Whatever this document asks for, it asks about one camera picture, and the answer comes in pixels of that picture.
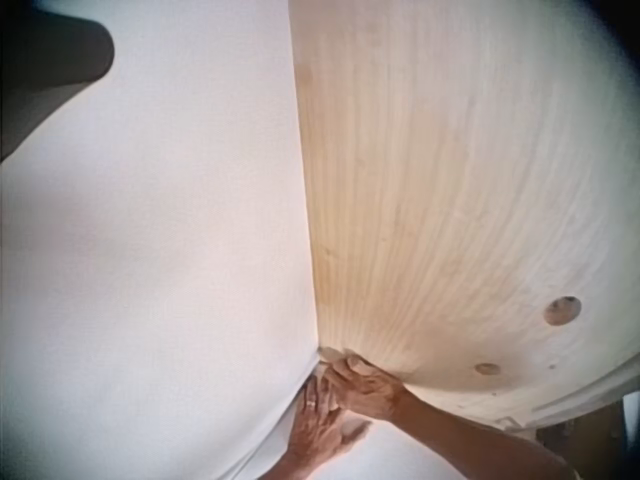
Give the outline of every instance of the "curved wooden surface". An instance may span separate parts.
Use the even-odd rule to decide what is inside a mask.
[[[322,345],[503,427],[640,352],[638,92],[585,11],[290,16]],[[565,296],[578,316],[547,323]]]

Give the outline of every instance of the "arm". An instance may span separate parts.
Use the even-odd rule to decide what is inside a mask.
[[[287,451],[260,480],[305,480],[320,465],[348,452],[367,434],[363,423],[342,433],[344,410],[331,409],[333,392],[326,379],[312,376],[298,396]]]
[[[468,478],[576,478],[569,465],[543,447],[438,410],[357,355],[331,364],[325,378],[341,407],[391,422]]]

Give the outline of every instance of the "hole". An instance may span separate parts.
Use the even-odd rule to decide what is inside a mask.
[[[543,317],[554,327],[566,325],[575,320],[582,310],[582,303],[576,297],[560,297],[544,309]]]
[[[480,375],[500,375],[500,365],[495,363],[479,363],[475,367],[476,372]]]

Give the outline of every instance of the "white sheet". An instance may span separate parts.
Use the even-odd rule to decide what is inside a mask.
[[[315,362],[287,2],[46,6],[116,55],[2,167],[3,460],[231,477]]]

